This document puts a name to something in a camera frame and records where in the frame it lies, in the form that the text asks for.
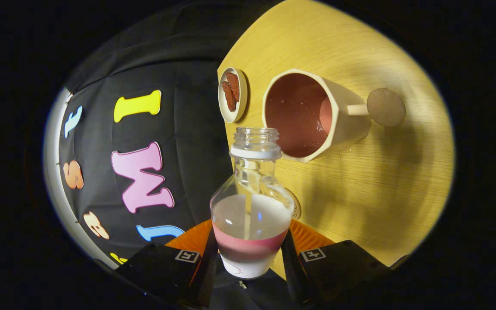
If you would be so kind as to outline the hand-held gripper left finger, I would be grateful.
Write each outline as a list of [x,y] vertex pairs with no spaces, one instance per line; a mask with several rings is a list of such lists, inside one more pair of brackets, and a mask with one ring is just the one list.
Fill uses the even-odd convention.
[[217,259],[213,224],[206,220],[165,245],[146,245],[116,274],[173,309],[208,309]]

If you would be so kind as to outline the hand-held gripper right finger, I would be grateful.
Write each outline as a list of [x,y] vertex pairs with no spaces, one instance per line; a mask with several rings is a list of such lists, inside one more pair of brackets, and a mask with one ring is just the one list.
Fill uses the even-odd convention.
[[334,242],[298,220],[281,250],[288,290],[303,308],[352,304],[391,272],[355,242]]

